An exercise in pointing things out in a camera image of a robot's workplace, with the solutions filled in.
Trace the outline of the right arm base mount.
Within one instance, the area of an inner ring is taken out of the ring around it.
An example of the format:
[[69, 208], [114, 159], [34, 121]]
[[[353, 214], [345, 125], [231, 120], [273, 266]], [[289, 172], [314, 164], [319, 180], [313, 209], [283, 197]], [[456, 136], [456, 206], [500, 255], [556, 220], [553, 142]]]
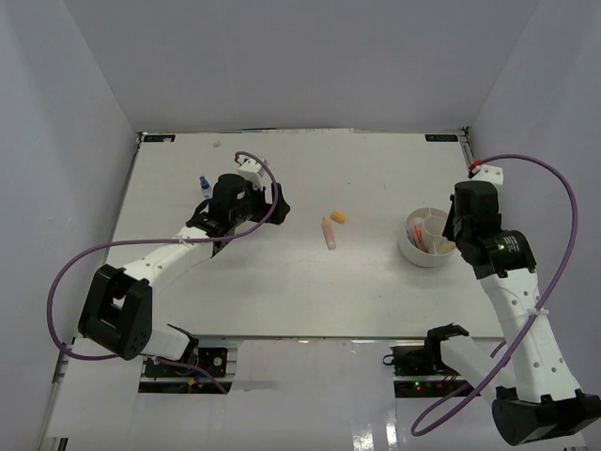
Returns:
[[472, 387], [441, 360], [440, 344], [469, 332], [457, 324], [430, 329], [423, 342], [417, 345], [396, 345], [382, 358], [382, 363], [393, 370], [393, 389], [397, 399], [442, 398], [454, 390], [467, 387], [459, 393], [466, 396]]

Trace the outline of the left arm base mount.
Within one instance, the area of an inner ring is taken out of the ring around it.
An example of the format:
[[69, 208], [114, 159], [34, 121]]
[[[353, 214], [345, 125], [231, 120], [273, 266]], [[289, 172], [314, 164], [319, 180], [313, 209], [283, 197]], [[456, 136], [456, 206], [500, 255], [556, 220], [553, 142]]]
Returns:
[[227, 340], [200, 340], [174, 364], [146, 357], [138, 392], [162, 395], [226, 395], [236, 374], [238, 347]]

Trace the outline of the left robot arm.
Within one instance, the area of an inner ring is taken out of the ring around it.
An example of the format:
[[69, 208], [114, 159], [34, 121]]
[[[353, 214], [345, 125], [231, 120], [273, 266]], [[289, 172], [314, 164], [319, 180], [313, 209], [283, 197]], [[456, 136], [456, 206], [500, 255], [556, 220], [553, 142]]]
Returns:
[[281, 184], [272, 184], [271, 201], [267, 193], [240, 175], [219, 176], [212, 198], [196, 207], [173, 242], [120, 268], [105, 264], [95, 272], [79, 333], [126, 361], [160, 357], [179, 375], [193, 372], [199, 355], [193, 335], [155, 320], [154, 303], [187, 270], [220, 253], [239, 226], [281, 224], [290, 211]]

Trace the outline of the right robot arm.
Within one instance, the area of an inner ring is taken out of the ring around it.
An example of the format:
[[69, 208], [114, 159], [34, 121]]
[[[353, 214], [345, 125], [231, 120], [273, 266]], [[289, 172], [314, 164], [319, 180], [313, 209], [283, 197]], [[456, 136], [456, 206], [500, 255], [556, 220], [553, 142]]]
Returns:
[[526, 237], [501, 227], [497, 188], [461, 181], [444, 237], [453, 241], [491, 301], [515, 376], [489, 383], [495, 426], [510, 445], [573, 435], [600, 418], [600, 398], [582, 392], [547, 316], [537, 309], [536, 261]]

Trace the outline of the yellow highlighter pen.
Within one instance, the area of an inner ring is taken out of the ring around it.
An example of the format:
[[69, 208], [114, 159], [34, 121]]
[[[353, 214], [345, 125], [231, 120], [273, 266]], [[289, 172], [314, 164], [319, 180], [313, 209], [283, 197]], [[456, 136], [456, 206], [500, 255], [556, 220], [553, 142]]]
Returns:
[[455, 249], [455, 244], [450, 241], [442, 241], [439, 245], [439, 250], [442, 253], [452, 252]]

